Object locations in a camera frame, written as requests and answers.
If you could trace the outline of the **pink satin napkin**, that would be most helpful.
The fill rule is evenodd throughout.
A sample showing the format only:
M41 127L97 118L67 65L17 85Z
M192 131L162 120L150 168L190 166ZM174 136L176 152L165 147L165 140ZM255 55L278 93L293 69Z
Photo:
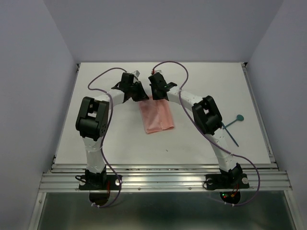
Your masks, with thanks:
M149 100L138 102L142 122L146 134L170 130L175 127L173 116L166 99Z

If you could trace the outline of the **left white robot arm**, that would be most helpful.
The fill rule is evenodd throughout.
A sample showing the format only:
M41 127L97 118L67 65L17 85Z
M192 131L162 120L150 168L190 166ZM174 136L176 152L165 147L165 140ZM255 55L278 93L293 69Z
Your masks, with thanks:
M100 90L102 95L86 96L82 99L76 119L76 130L83 139L87 165L83 175L75 178L79 182L79 190L120 190L121 175L107 174L107 163L102 154L102 142L105 139L114 106L123 104L129 99L135 102L148 100L139 71L124 71L121 80L109 91Z

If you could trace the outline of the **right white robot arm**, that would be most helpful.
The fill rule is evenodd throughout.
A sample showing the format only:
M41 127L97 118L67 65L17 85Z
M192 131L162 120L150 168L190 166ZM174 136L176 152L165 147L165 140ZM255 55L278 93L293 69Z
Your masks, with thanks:
M153 99L166 99L181 105L185 112L191 111L193 114L191 120L210 142L218 160L220 174L211 176L208 185L221 183L224 187L233 187L238 184L243 171L227 150L222 130L222 116L214 99L211 96L200 97L183 91L175 83L167 83L158 71L153 71L149 81Z

